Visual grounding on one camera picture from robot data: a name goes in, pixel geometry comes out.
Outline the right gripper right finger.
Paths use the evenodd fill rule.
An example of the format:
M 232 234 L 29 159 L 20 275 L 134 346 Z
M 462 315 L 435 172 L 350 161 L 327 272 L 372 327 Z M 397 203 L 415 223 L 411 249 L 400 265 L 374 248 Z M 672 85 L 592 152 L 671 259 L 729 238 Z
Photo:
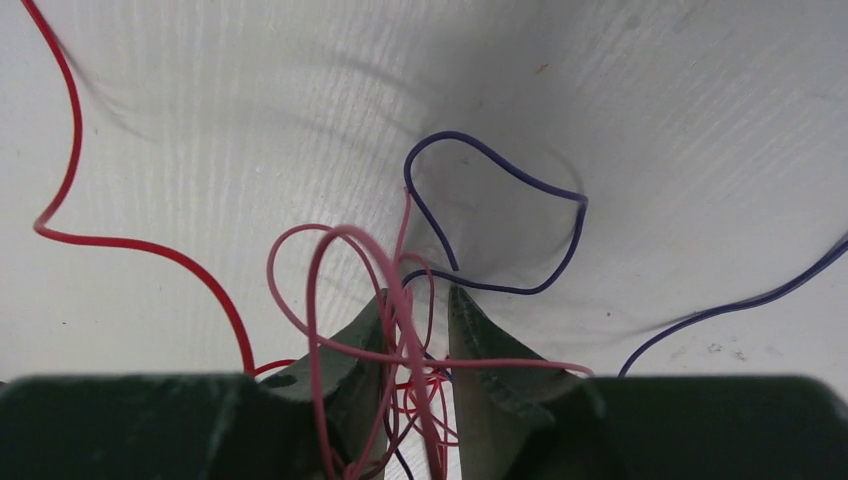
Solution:
M 847 405 L 797 376 L 581 377 L 460 287 L 449 357 L 466 479 L 843 479 Z

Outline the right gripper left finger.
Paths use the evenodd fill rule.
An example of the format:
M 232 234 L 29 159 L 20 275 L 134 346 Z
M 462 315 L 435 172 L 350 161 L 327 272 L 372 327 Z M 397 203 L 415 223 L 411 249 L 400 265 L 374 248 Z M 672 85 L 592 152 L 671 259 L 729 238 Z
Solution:
M 18 379 L 1 390 L 1 475 L 319 479 L 309 367 Z

